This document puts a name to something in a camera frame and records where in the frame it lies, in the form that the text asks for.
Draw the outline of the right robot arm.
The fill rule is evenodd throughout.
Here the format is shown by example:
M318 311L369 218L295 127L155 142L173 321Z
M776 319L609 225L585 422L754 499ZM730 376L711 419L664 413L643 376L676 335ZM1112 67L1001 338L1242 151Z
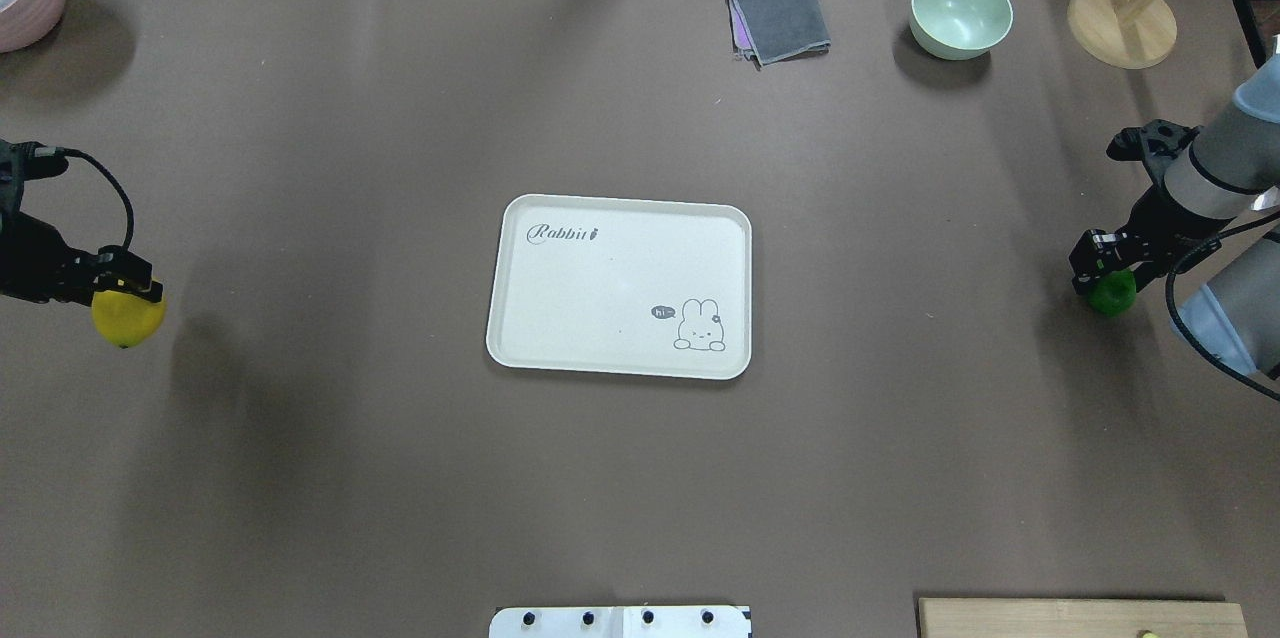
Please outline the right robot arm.
M1268 59L1207 126L1152 120L1107 156L1149 178L1117 229L1087 231L1071 287L1097 313L1128 310L1155 281L1174 331L1211 366L1277 397L1277 215L1242 215L1279 181L1279 65Z

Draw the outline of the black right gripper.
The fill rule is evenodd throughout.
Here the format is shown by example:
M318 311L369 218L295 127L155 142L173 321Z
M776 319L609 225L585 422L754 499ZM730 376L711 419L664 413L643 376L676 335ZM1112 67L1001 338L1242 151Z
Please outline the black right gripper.
M1222 229L1221 219L1194 214L1175 202L1164 177L1176 159L1185 156L1201 128L1169 120L1128 127L1114 136L1106 154L1115 161L1138 161L1151 187L1137 200L1125 224L1107 233L1084 231L1068 260L1071 287L1087 297L1100 282L1129 269L1135 283L1148 284L1166 275L1193 247Z

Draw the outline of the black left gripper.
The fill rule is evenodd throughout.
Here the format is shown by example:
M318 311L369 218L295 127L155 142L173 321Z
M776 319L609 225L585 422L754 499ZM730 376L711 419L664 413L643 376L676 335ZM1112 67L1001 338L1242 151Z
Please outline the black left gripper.
M61 176L69 158L101 168L86 152L40 142L1 142L1 291L32 304L90 306L95 292L120 292L148 304L160 304L164 286L150 261L124 246L102 246L95 259L70 247L60 232L20 210L26 183ZM92 278L83 275L93 260Z

